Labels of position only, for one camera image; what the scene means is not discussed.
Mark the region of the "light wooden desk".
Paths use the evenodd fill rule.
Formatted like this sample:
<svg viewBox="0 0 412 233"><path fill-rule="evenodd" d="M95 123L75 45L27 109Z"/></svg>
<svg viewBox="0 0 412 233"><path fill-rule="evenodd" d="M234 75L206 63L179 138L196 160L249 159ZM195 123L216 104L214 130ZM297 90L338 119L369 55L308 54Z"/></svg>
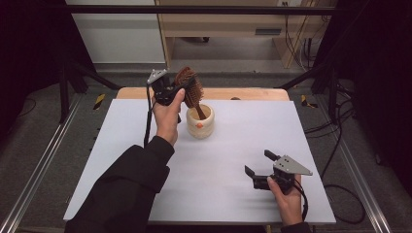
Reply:
<svg viewBox="0 0 412 233"><path fill-rule="evenodd" d="M334 7L338 0L154 0L158 6ZM328 16L173 15L158 16L166 60L172 41L184 37L266 37L273 40L289 69L303 51L303 41L321 39Z"/></svg>

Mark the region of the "wooden table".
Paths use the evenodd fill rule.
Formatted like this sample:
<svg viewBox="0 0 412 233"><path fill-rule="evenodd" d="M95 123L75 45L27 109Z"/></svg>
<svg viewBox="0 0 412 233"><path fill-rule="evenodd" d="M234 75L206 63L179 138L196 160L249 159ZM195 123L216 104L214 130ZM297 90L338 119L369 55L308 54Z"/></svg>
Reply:
<svg viewBox="0 0 412 233"><path fill-rule="evenodd" d="M290 96L284 89L260 87L205 87L203 98L206 100L268 100L289 101ZM117 99L146 99L144 87L124 87L117 94Z"/></svg>

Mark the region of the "person's right hand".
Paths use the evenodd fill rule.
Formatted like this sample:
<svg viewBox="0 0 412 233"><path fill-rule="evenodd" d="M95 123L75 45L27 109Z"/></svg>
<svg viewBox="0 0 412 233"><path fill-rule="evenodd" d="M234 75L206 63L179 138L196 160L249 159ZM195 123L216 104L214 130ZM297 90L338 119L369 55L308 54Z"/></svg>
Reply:
<svg viewBox="0 0 412 233"><path fill-rule="evenodd" d="M299 190L296 187L292 187L284 194L280 186L272 178L268 177L267 183L277 202L283 225L291 226L302 222L301 193Z"/></svg>

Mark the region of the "yellow black tape strip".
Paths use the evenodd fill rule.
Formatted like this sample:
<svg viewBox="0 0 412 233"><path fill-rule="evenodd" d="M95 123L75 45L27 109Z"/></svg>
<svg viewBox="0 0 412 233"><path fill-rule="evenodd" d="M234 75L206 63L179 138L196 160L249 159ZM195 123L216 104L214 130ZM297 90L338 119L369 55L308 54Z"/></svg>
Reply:
<svg viewBox="0 0 412 233"><path fill-rule="evenodd" d="M99 94L98 97L96 98L95 104L93 106L93 110L98 110L105 98L105 94Z"/></svg>
<svg viewBox="0 0 412 233"><path fill-rule="evenodd" d="M317 104L314 104L314 103L309 103L308 101L307 101L307 98L306 98L306 96L305 95L301 95L301 106L303 106L303 107L308 107L308 108L312 108L312 109L316 109L316 108L319 108L319 106L317 105Z"/></svg>

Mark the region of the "black curtain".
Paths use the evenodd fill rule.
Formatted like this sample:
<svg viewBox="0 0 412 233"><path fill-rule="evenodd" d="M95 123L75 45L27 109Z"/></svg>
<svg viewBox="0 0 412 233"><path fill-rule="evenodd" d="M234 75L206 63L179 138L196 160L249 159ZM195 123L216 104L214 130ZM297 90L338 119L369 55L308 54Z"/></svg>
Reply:
<svg viewBox="0 0 412 233"><path fill-rule="evenodd" d="M94 69L72 15L44 8L65 4L66 0L0 0L0 142L17 121L28 94L59 82L52 41L62 45L64 57Z"/></svg>
<svg viewBox="0 0 412 233"><path fill-rule="evenodd" d="M335 61L379 152L412 196L412 0L337 0L315 63Z"/></svg>

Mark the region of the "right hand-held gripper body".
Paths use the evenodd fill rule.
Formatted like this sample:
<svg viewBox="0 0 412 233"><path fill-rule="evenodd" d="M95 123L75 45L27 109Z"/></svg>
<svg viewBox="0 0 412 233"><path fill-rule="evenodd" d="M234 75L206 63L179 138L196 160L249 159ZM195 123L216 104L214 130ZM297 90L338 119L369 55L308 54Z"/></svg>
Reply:
<svg viewBox="0 0 412 233"><path fill-rule="evenodd" d="M279 160L273 161L272 169L273 173L270 175L270 178L280 186L284 194L286 194L295 184L295 175L313 175L312 171L288 155L283 155ZM256 174L252 181L254 189L269 190L266 176Z"/></svg>

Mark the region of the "cream ceramic cup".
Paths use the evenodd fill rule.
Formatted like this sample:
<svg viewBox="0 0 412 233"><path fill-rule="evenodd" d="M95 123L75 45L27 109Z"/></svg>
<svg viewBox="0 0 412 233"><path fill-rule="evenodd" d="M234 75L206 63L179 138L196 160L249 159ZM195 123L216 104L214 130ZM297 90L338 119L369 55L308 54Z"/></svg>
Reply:
<svg viewBox="0 0 412 233"><path fill-rule="evenodd" d="M215 112L214 110L205 104L200 105L200 109L206 116L205 119L200 119L198 112L195 108L187 110L187 130L188 133L195 139L205 139L214 132L215 126Z"/></svg>

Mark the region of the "black metal stand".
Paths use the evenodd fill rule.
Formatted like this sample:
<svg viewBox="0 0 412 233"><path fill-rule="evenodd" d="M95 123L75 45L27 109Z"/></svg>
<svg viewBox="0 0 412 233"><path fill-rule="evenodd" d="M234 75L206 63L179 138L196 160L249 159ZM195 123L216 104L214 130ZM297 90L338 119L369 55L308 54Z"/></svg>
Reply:
<svg viewBox="0 0 412 233"><path fill-rule="evenodd" d="M58 70L59 90L60 90L60 123L63 123L69 116L69 92L70 83L77 93L85 93L88 89L84 77L92 78L98 83L107 86L112 90L120 90L121 86L106 80L97 74L93 69L89 69L78 62L63 62Z"/></svg>
<svg viewBox="0 0 412 233"><path fill-rule="evenodd" d="M336 124L337 123L337 75L331 64L323 62L311 70L301 74L297 78L281 84L280 88L289 90L292 87L302 83L310 78L314 78L312 83L312 93L322 94L325 90L328 90L328 102L327 102L327 115L329 119Z"/></svg>

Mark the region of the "white table board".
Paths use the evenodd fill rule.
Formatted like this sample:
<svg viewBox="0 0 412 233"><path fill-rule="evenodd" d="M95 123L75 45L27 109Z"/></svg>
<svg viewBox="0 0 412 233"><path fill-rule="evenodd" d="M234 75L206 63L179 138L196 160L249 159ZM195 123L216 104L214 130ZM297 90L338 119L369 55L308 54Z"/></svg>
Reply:
<svg viewBox="0 0 412 233"><path fill-rule="evenodd" d="M266 150L287 155L309 169L302 185L307 221L333 224L335 217L291 101L211 100L213 133L197 140L185 122L168 165L170 174L154 200L152 224L267 224L279 221L271 192L257 190L245 170L272 172Z"/></svg>

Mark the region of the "white cabinet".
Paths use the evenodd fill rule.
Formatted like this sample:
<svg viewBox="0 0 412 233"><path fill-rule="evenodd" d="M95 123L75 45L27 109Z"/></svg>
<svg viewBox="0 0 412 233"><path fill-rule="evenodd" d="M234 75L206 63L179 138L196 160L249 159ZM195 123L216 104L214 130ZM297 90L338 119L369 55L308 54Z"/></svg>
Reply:
<svg viewBox="0 0 412 233"><path fill-rule="evenodd" d="M155 14L73 14L95 64L164 63Z"/></svg>

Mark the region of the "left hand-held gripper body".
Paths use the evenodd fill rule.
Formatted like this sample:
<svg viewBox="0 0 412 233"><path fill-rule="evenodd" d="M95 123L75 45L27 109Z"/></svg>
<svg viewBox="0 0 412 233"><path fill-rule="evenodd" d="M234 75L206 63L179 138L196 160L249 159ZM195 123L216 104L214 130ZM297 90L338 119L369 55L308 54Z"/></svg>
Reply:
<svg viewBox="0 0 412 233"><path fill-rule="evenodd" d="M165 69L152 70L147 80L147 85L154 91L155 101L162 106L170 105L174 99L174 86L166 74Z"/></svg>

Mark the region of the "person's left hand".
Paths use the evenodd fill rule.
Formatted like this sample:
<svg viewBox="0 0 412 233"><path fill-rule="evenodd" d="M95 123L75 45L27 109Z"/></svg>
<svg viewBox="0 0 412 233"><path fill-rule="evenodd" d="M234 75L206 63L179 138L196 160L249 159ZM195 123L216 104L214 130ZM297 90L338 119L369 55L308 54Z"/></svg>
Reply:
<svg viewBox="0 0 412 233"><path fill-rule="evenodd" d="M181 111L181 105L185 98L185 90L181 88L174 97L172 103L168 106L162 106L155 103L153 113L156 123L156 136L167 141L174 146L178 139L178 116Z"/></svg>

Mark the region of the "brown wooden hairbrush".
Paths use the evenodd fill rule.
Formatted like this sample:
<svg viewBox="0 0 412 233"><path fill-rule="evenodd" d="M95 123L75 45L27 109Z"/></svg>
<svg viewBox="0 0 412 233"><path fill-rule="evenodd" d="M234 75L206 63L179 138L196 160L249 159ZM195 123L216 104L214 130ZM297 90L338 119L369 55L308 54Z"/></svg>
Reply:
<svg viewBox="0 0 412 233"><path fill-rule="evenodd" d="M200 101L203 97L203 86L197 74L190 67L185 67L178 72L176 77L177 76L195 76L195 91L194 93L185 94L185 103L189 108L195 108L197 110L200 119L205 119L206 116L200 109Z"/></svg>

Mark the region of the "aluminium rail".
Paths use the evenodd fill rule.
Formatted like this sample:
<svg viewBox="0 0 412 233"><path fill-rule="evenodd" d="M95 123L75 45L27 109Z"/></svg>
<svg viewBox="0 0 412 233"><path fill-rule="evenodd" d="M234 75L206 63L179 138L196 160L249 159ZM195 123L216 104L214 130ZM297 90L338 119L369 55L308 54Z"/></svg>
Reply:
<svg viewBox="0 0 412 233"><path fill-rule="evenodd" d="M15 233L17 231L25 212L29 207L40 183L42 182L43 177L47 173L48 168L52 163L52 160L58 151L60 144L63 141L83 99L84 96L82 94L74 95L67 117L58 124L58 127L54 131L23 191L20 193L18 199L13 205L13 208L9 211L0 225L0 233Z"/></svg>
<svg viewBox="0 0 412 233"><path fill-rule="evenodd" d="M366 181L366 178L361 172L360 167L355 161L355 158L353 157L353 154L345 141L342 125L339 120L337 120L337 130L334 130L333 127L331 127L331 130L333 139L335 140L334 151L332 154L335 154L338 150L340 151L343 164L375 233L393 233L369 184Z"/></svg>

